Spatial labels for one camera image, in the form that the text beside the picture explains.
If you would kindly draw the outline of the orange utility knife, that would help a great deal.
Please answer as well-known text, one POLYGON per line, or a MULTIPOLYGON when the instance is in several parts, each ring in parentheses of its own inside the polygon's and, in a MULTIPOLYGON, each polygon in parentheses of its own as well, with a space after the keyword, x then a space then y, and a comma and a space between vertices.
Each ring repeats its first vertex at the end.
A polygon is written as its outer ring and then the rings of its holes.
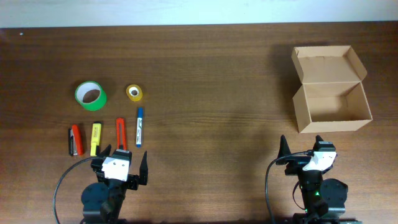
POLYGON ((116 119, 116 135, 117 135, 117 148, 126 150, 126 129, 124 118, 116 119))

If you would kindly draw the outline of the yellow highlighter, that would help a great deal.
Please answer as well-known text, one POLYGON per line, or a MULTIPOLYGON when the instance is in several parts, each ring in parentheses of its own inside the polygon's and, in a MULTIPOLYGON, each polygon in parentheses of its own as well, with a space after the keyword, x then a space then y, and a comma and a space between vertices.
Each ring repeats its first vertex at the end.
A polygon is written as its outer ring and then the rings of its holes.
POLYGON ((90 156, 95 157, 99 151, 102 124, 95 121, 91 130, 90 156))

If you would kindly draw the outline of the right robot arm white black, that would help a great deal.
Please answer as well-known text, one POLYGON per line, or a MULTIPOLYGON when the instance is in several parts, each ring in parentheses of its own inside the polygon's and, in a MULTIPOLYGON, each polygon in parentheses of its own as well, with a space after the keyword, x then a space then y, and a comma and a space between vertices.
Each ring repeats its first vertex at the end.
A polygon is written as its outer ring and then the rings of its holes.
POLYGON ((280 137, 278 166, 285 166, 285 175, 298 177, 295 188, 299 188, 303 199, 304 213, 293 215, 294 223, 339 223, 345 213, 348 186, 337 179, 324 179, 333 168, 337 156, 330 141, 319 135, 311 150, 302 156, 291 153, 285 136, 280 137))

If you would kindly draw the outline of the orange black stapler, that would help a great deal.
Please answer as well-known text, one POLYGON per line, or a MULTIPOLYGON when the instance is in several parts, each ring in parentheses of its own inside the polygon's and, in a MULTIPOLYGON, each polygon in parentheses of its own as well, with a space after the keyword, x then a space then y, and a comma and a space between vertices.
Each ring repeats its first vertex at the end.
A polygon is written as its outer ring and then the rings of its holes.
POLYGON ((73 124, 68 130, 68 151, 71 156, 82 156, 84 154, 80 129, 73 124))

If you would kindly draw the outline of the green tape roll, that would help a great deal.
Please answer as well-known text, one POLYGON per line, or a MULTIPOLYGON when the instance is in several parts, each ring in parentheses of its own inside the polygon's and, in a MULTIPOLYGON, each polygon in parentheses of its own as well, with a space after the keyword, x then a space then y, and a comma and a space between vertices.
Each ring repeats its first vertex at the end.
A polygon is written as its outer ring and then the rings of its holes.
POLYGON ((97 82, 87 81, 78 85, 77 89, 75 90, 75 99, 85 110, 97 111, 106 104, 107 94, 103 90, 102 86, 99 85, 97 82), (95 100, 89 103, 85 103, 83 101, 84 96, 91 90, 98 90, 98 96, 95 100))

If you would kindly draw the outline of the blue white marker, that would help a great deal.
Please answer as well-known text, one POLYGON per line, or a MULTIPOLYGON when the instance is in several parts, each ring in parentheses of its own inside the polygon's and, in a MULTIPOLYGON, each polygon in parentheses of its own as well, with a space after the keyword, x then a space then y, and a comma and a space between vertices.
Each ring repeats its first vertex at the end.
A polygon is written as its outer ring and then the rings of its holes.
POLYGON ((137 127, 136 127, 136 147, 142 145, 142 122, 144 117, 144 109, 138 108, 137 110, 137 127))

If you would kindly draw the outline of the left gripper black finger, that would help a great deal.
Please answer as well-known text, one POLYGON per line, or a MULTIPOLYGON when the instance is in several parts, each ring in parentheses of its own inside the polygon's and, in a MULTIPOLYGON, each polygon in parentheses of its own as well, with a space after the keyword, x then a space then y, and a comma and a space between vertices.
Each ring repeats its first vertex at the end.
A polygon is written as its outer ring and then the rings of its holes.
POLYGON ((105 147, 105 149, 103 151, 100 151, 97 156, 98 157, 109 157, 111 148, 112 148, 112 146, 109 144, 108 146, 105 147))
POLYGON ((149 177, 149 168, 147 165, 147 151, 145 151, 139 168, 139 184, 147 185, 148 177, 149 177))

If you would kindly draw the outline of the small yellow tape roll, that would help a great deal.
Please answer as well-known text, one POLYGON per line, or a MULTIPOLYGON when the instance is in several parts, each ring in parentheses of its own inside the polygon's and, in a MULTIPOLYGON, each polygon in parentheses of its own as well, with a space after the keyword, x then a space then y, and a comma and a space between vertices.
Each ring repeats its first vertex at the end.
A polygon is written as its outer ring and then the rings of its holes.
POLYGON ((140 86, 135 84, 129 85, 126 88, 126 94, 131 101, 140 101, 143 97, 142 89, 140 88, 140 86))

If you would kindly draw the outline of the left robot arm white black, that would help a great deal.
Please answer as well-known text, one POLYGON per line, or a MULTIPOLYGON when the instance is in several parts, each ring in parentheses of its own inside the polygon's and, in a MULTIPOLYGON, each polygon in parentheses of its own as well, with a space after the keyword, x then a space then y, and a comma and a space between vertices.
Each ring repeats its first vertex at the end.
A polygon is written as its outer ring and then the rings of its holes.
POLYGON ((117 149, 111 152, 108 145, 91 162, 91 168, 97 177, 97 183, 87 186, 81 194, 84 223, 121 224, 128 221, 119 218, 126 192, 147 185, 149 169, 147 153, 140 164, 139 174, 129 173, 132 164, 132 152, 117 149))

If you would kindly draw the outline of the brown cardboard box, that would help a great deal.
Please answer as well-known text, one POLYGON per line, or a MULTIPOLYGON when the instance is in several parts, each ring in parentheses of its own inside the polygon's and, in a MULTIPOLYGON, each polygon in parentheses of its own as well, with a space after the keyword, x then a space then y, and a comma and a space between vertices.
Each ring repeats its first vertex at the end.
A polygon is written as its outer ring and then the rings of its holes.
POLYGON ((356 131, 373 120, 367 70, 350 45, 294 47, 301 87, 293 96, 299 133, 356 131))

